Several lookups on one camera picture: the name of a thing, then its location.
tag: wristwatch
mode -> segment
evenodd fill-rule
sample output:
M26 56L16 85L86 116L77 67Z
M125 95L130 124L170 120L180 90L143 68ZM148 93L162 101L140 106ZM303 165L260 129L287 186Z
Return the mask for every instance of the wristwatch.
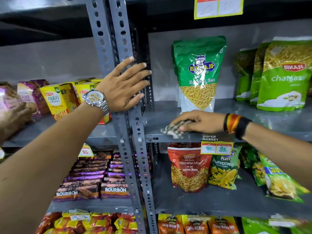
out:
M83 94L82 97L87 104L101 108L104 112L104 115L109 113L110 108L105 99L105 95L102 92L97 90L90 90L88 93Z

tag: metal shelf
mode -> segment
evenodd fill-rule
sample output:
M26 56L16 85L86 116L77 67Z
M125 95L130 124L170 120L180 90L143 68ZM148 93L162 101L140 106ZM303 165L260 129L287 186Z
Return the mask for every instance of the metal shelf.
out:
M14 135L2 147L24 147L33 141L38 135L52 126L56 121L51 115L33 118L33 122ZM103 149L105 145L117 144L117 138L112 121L106 125L98 125L89 135L86 143L93 149Z
M247 102L237 102L231 98L217 99L214 112L239 114L282 134L312 141L312 98L307 99L305 108L293 112L267 112ZM173 139L160 132L180 113L181 109L175 101L158 101L154 102L153 107L148 106L143 114L146 142L200 142L200 133L189 133L183 139Z
M83 4L83 0L0 0L0 15Z
M66 202L51 202L47 212L67 212L71 209L83 209L89 212L126 212L134 213L131 199L113 199L103 200L77 200Z
M168 154L160 154L152 175L156 213L199 214L269 218L279 213L294 218L312 219L312 195L301 198L304 204L265 196L264 187L257 187L252 174L240 169L243 180L235 181L237 190L208 185L199 193L185 193L171 182Z

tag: checkered cloth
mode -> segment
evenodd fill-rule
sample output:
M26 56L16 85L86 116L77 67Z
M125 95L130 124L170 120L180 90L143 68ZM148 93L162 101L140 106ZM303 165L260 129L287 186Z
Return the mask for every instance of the checkered cloth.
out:
M165 129L161 129L160 131L165 135L172 135L174 139L182 139L184 137L184 132L179 130L180 126L183 126L191 122L194 121L192 120L181 121L177 124L166 126Z

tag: hand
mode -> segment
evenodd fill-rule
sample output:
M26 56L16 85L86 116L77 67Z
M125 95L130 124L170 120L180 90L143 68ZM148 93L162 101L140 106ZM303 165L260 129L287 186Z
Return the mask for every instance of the hand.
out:
M22 102L17 107L5 112L0 119L0 144L16 133L26 122L32 120L32 110Z
M195 121L194 123L180 126L180 130L216 133L223 131L224 118L225 114L193 110L191 112L183 112L179 117L174 119L170 125L181 121L193 120Z
M144 94L137 93L149 85L147 80L143 80L151 74L149 70L142 70L146 67L146 63L136 64L120 75L133 61L134 57L130 57L121 62L96 87L96 90L106 96L111 112L126 111L144 97Z

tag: watch dial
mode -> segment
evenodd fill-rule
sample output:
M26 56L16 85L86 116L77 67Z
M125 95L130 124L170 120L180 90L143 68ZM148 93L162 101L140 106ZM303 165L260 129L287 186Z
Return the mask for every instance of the watch dial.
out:
M93 104L99 104L104 99L104 97L101 92L93 90L88 92L87 99Z

